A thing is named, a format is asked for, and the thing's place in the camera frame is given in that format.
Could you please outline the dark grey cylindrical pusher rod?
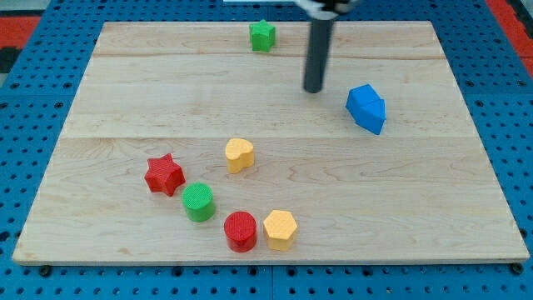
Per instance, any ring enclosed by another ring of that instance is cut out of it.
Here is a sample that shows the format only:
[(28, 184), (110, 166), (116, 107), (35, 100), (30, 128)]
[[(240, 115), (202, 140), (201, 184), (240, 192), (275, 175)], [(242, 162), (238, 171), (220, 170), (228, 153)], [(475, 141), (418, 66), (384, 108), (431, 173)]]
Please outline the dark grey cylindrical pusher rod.
[(312, 19), (309, 28), (303, 88), (319, 93), (323, 88), (334, 20)]

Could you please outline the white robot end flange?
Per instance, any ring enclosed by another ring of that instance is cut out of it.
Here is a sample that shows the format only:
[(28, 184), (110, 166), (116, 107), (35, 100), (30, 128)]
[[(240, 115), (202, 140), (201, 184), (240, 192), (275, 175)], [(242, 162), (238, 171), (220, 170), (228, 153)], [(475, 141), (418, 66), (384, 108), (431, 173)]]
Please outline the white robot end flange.
[(361, 0), (295, 0), (306, 14), (317, 20), (332, 20), (351, 12)]

